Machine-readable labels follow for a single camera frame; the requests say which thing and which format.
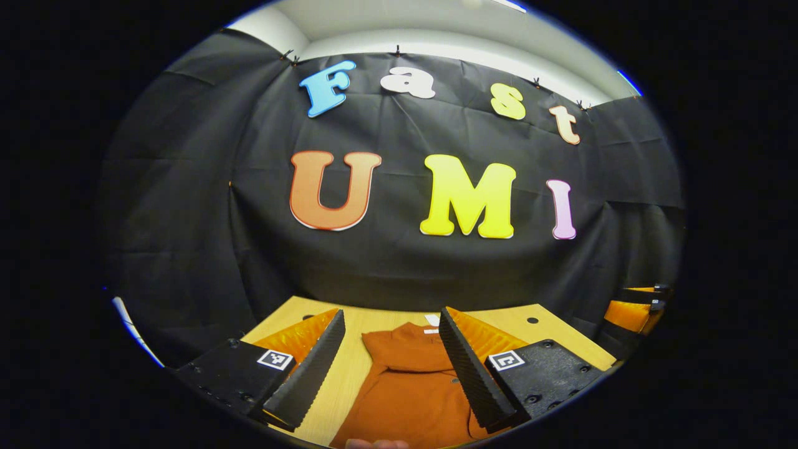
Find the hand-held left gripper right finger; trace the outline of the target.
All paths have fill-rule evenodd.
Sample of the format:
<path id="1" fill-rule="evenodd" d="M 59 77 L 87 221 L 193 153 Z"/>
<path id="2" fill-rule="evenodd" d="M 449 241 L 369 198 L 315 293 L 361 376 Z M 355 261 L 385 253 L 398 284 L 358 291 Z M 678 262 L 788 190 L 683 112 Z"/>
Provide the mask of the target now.
<path id="1" fill-rule="evenodd" d="M 440 334 L 471 411 L 489 433 L 538 420 L 604 373 L 555 339 L 525 343 L 450 307 L 441 310 Z"/>

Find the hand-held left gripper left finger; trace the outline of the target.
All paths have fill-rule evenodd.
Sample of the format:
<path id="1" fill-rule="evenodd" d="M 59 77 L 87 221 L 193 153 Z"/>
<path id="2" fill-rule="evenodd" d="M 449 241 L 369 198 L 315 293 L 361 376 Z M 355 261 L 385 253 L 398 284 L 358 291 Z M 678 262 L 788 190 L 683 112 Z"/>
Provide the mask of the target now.
<path id="1" fill-rule="evenodd" d="M 228 339 L 176 369 L 175 376 L 235 415 L 293 432 L 314 403 L 344 335 L 344 312 L 331 309 L 254 344 Z"/>

